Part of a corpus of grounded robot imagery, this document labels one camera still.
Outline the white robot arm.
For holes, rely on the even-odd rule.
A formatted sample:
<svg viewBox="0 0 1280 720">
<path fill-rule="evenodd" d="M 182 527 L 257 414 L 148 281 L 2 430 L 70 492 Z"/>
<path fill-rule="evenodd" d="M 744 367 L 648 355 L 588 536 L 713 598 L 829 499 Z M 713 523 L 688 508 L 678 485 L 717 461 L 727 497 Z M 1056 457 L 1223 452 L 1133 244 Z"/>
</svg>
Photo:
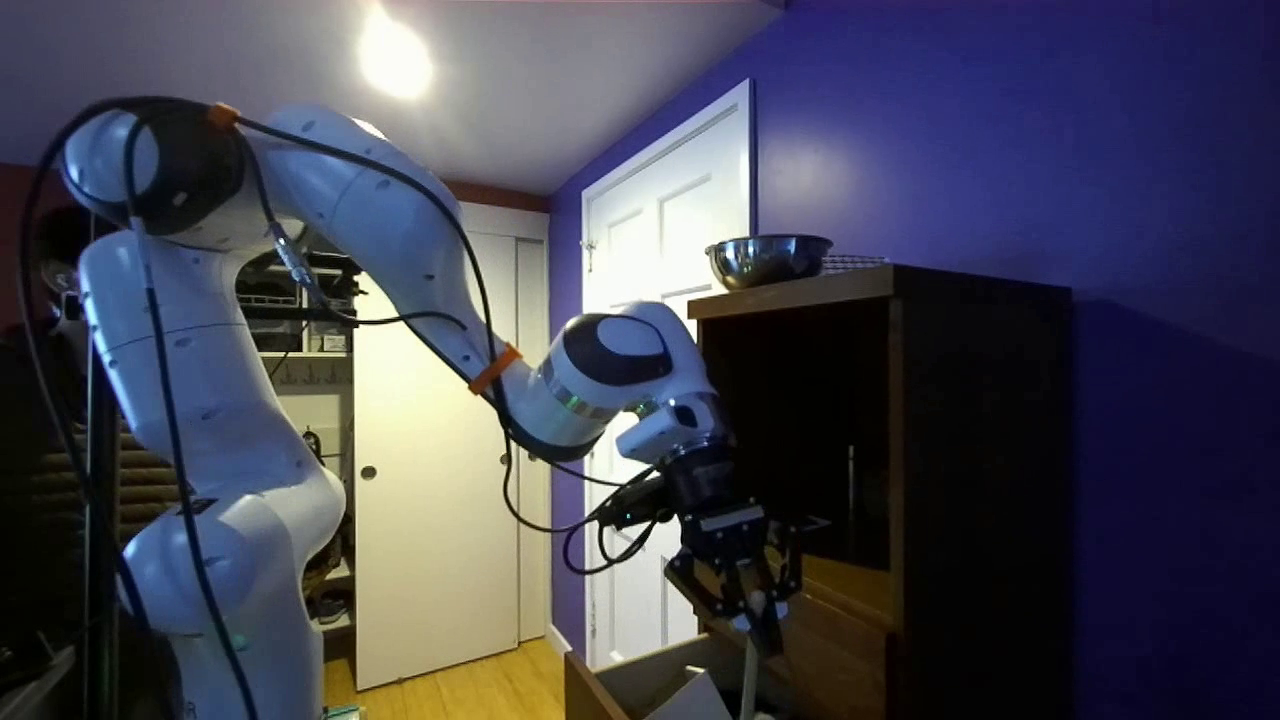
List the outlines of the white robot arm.
<svg viewBox="0 0 1280 720">
<path fill-rule="evenodd" d="M 335 536 L 338 480 L 286 426 L 237 300 L 239 267 L 319 231 L 390 300 L 390 321 L 539 461 L 616 448 L 638 478 L 603 527 L 678 527 L 668 581 L 782 645 L 799 584 L 792 533 L 734 485 L 731 440 L 688 324 L 650 300 L 588 314 L 544 359 L 496 338 L 451 194 L 333 108 L 246 121 L 197 102 L 107 102 L 59 142 L 67 194 L 107 231 L 77 262 L 91 355 L 132 435 L 174 469 L 186 505 L 123 549 L 132 607 L 162 638 L 182 720 L 323 720 L 319 627 L 305 563 Z"/>
</svg>

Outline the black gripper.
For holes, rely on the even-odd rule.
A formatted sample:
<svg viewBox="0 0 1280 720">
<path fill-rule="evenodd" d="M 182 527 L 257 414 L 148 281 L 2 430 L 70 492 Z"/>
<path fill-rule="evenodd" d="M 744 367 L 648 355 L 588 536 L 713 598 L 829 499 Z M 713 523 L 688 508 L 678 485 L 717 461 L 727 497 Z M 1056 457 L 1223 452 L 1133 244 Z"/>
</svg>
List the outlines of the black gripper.
<svg viewBox="0 0 1280 720">
<path fill-rule="evenodd" d="M 799 590 L 796 527 L 734 488 L 722 448 L 698 448 L 663 469 L 678 553 L 663 576 L 717 622 L 774 627 L 780 605 Z"/>
</svg>

